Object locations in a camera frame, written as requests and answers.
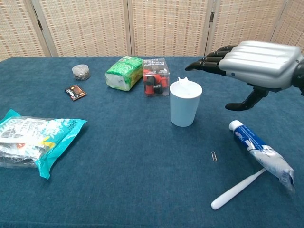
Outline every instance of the white paper cup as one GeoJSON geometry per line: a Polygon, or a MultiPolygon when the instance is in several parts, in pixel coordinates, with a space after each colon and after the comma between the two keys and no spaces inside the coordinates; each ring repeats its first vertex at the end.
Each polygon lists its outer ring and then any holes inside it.
{"type": "Polygon", "coordinates": [[[179,127],[190,126],[199,105],[203,89],[187,77],[178,78],[170,86],[170,117],[171,122],[179,127]]]}

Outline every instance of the toothbrush handle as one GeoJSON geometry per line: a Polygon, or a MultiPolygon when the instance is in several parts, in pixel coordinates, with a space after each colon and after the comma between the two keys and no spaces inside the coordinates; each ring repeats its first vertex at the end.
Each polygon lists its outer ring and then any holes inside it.
{"type": "Polygon", "coordinates": [[[251,184],[259,175],[261,175],[265,169],[261,169],[256,174],[253,174],[240,183],[238,183],[236,186],[232,187],[228,191],[224,192],[222,195],[217,197],[212,203],[211,207],[214,210],[219,209],[223,205],[225,205],[229,200],[231,200],[233,197],[238,195],[244,188],[246,188],[249,184],[251,184]]]}

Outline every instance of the small brown packet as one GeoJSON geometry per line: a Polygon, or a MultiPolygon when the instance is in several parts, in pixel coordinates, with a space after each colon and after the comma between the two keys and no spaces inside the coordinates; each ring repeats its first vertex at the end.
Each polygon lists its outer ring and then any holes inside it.
{"type": "Polygon", "coordinates": [[[73,85],[66,89],[66,93],[70,95],[73,101],[86,95],[86,92],[83,91],[79,86],[73,85]]]}

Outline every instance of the clear plastic box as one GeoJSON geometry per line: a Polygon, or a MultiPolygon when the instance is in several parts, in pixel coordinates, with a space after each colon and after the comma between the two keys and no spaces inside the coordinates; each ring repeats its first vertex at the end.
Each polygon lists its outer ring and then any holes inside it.
{"type": "Polygon", "coordinates": [[[169,69],[164,58],[144,59],[142,78],[145,96],[169,95],[169,69]]]}

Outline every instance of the blue toothpaste tube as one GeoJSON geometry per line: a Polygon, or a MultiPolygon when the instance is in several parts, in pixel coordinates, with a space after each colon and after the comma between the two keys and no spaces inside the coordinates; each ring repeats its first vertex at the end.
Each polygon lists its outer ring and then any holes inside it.
{"type": "Polygon", "coordinates": [[[278,152],[238,120],[232,121],[229,129],[266,170],[275,175],[289,190],[295,190],[294,170],[278,152]]]}

